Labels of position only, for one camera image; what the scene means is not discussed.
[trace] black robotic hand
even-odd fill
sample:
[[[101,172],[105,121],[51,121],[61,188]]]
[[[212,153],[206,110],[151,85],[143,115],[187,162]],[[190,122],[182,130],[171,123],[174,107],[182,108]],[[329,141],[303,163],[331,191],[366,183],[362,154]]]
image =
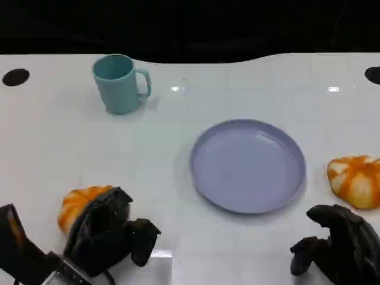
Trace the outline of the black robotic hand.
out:
[[[380,239],[369,223],[339,205],[317,205],[306,214],[330,236],[306,237],[290,248],[294,276],[314,262],[336,285],[380,284]]]

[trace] teal mug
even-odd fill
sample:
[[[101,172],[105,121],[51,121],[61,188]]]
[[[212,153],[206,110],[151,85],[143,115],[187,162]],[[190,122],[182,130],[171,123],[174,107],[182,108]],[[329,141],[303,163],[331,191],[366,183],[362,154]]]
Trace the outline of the teal mug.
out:
[[[145,76],[148,93],[141,94],[137,89],[136,72]],[[124,115],[141,106],[141,98],[149,97],[151,81],[148,71],[135,68],[133,60],[125,55],[106,55],[95,62],[93,74],[100,97],[107,111]]]

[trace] orange pumpkin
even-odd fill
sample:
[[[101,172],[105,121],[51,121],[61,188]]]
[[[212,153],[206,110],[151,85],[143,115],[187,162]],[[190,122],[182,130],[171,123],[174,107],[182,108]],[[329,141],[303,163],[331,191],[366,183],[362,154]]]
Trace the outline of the orange pumpkin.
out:
[[[113,186],[92,186],[86,189],[72,190],[62,203],[62,210],[58,216],[58,225],[68,235],[75,219],[83,211],[84,207],[100,194],[108,192]]]
[[[380,206],[380,160],[371,156],[347,156],[331,160],[327,177],[332,191],[358,209]]]

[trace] purple plate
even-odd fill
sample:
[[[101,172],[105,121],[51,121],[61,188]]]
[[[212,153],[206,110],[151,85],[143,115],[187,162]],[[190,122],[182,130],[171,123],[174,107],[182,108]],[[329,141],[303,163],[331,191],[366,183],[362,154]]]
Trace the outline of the purple plate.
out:
[[[265,213],[294,200],[306,181],[299,146],[282,130],[259,121],[220,123],[196,141],[190,170],[197,190],[236,213]]]

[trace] white table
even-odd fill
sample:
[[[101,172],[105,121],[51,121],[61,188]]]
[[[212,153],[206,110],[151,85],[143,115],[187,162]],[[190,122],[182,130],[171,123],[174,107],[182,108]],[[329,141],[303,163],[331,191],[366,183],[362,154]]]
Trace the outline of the white table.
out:
[[[380,156],[380,86],[364,77],[366,68],[380,66],[380,55],[136,62],[150,71],[153,92],[145,108],[128,116],[105,112],[91,75],[99,57],[0,56],[1,75],[30,71],[24,85],[0,85],[0,204],[15,204],[31,240],[45,252],[62,252],[56,216],[63,196],[89,185],[120,185],[134,199],[132,217],[151,219],[163,232],[148,266],[136,268],[127,258],[111,270],[120,285],[330,284],[316,268],[295,281],[289,248],[305,236],[328,234],[306,210],[345,205],[329,188],[327,162]],[[299,143],[308,169],[301,199],[272,214],[242,217],[195,192],[189,151],[202,131],[232,118],[274,124]],[[380,233],[379,210],[360,214]],[[1,272],[0,283],[12,278]]]

